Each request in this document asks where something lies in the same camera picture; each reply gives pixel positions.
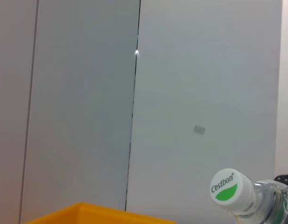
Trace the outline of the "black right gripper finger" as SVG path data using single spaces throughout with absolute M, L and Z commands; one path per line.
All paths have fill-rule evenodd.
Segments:
M 286 184 L 288 186 L 288 175 L 278 175 L 277 177 L 274 178 L 274 180 Z

